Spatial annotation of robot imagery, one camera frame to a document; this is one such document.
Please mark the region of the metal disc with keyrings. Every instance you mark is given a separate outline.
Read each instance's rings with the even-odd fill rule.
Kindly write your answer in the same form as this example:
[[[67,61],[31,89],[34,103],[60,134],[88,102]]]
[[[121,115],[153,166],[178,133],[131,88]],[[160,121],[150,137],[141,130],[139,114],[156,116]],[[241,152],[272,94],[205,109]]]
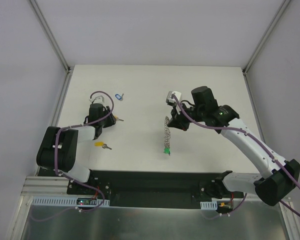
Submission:
[[[168,127],[169,122],[170,122],[170,119],[168,116],[166,116],[164,118],[164,148],[165,149],[170,148],[171,131]]]

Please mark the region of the green tag key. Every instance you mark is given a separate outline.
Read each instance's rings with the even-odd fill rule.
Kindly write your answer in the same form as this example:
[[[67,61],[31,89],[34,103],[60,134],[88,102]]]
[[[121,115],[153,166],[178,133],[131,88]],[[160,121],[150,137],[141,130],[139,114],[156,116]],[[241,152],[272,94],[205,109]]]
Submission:
[[[169,147],[165,147],[165,148],[164,148],[164,153],[165,153],[165,154],[168,154],[168,155],[170,156],[170,155],[171,155],[170,148],[169,148]]]

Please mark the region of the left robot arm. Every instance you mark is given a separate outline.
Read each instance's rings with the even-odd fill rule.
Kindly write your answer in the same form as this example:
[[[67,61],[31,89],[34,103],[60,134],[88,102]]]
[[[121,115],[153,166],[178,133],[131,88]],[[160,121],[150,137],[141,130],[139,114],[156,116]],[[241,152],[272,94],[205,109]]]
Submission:
[[[77,146],[83,142],[96,140],[104,128],[115,125],[116,121],[109,106],[92,103],[89,106],[88,116],[84,120],[88,125],[61,131],[58,142],[56,137],[60,128],[48,127],[36,156],[37,165],[50,170],[57,169],[58,174],[66,174],[69,178],[79,181],[78,188],[84,194],[92,194],[96,183],[90,179],[91,170],[76,160]]]

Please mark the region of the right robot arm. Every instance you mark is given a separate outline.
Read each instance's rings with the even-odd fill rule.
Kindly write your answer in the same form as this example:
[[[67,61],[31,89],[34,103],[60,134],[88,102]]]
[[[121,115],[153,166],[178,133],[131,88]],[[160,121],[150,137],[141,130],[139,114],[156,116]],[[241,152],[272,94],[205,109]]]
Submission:
[[[201,86],[191,91],[193,103],[187,106],[182,95],[170,91],[166,103],[172,106],[169,128],[187,131],[190,124],[215,130],[232,142],[258,170],[258,173],[221,173],[204,191],[221,199],[232,192],[257,195],[265,204],[275,206],[296,186],[300,164],[286,160],[259,140],[229,105],[218,105],[212,90]]]

